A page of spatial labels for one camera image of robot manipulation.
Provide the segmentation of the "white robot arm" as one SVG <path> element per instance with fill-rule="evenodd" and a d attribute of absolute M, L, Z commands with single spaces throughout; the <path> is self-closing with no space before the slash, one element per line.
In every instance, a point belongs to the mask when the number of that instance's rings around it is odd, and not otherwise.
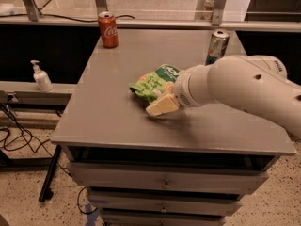
<path fill-rule="evenodd" d="M 273 56 L 224 56 L 211 65 L 180 72 L 172 89 L 146 111 L 155 117 L 180 106 L 221 103 L 267 119 L 301 137 L 301 86 L 287 78 L 283 63 Z"/>

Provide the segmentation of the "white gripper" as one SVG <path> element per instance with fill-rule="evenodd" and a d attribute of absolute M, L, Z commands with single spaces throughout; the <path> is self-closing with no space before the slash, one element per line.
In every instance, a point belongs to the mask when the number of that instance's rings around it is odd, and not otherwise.
<path fill-rule="evenodd" d="M 156 117 L 177 111 L 180 104 L 192 107 L 208 104 L 210 102 L 207 85 L 209 69 L 209 66 L 198 65 L 181 71 L 174 85 L 175 94 L 168 93 L 160 96 L 146 108 L 147 113 Z"/>

